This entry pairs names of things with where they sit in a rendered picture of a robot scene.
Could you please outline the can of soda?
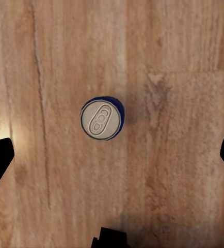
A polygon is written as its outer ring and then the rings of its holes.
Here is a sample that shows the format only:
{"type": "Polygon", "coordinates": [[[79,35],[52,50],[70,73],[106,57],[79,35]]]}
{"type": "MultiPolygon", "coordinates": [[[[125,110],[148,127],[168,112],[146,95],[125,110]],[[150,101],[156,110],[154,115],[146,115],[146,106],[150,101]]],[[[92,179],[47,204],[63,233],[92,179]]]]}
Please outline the can of soda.
{"type": "Polygon", "coordinates": [[[95,97],[81,109],[80,126],[84,133],[96,141],[107,141],[121,131],[124,107],[112,96],[95,97]]]}

